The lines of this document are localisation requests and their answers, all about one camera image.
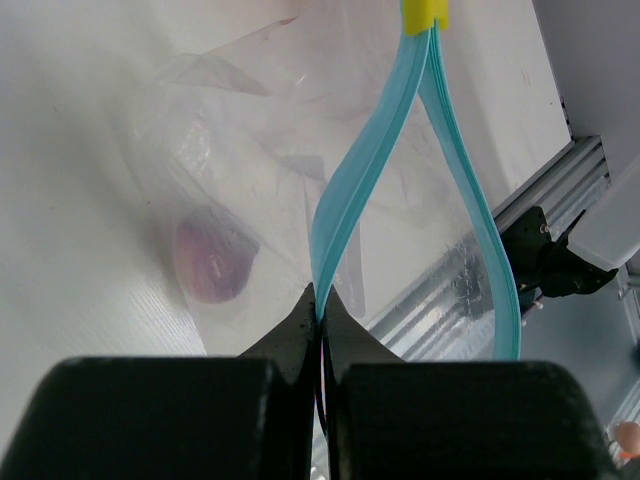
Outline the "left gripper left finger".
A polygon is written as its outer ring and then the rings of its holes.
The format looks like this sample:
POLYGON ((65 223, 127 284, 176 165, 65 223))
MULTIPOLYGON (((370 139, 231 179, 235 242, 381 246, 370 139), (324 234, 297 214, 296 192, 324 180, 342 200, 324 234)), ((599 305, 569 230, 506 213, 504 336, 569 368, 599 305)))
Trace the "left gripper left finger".
POLYGON ((31 397, 5 479, 306 479, 314 292, 236 357, 75 357, 31 397))

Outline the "clear zip top bag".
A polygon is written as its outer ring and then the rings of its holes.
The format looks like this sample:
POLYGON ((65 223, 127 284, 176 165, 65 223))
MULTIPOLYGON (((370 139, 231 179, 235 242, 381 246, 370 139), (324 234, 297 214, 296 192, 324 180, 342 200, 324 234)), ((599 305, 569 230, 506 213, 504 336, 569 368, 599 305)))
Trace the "clear zip top bag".
POLYGON ((137 93, 133 169, 173 263, 174 230, 227 211, 259 243, 246 288, 180 285, 207 353, 237 355, 313 286, 365 329, 464 237, 499 237, 449 92, 441 1, 314 1, 137 93))

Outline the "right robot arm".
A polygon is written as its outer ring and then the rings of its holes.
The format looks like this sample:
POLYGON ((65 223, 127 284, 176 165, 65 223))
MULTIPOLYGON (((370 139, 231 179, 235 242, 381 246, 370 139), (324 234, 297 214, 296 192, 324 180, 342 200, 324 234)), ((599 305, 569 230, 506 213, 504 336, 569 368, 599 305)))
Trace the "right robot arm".
POLYGON ((546 249, 539 289, 550 298, 592 294, 638 251, 639 163, 634 162, 546 249))

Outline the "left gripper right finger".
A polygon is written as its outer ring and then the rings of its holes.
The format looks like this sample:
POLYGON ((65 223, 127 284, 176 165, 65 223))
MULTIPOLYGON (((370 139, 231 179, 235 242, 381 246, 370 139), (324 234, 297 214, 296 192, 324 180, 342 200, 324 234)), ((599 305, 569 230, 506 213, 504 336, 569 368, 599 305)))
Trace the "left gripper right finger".
POLYGON ((549 362, 409 363, 331 295, 322 323, 334 479, 616 479, 591 405, 549 362))

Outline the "purple onion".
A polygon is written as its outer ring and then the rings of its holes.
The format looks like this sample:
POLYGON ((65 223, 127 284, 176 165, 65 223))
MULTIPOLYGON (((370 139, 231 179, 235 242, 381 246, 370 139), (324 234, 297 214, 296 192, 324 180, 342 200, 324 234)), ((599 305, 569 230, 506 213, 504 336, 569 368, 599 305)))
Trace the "purple onion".
POLYGON ((248 283, 259 243, 227 211, 200 207, 180 220, 173 263, 181 287, 205 304, 235 299, 248 283))

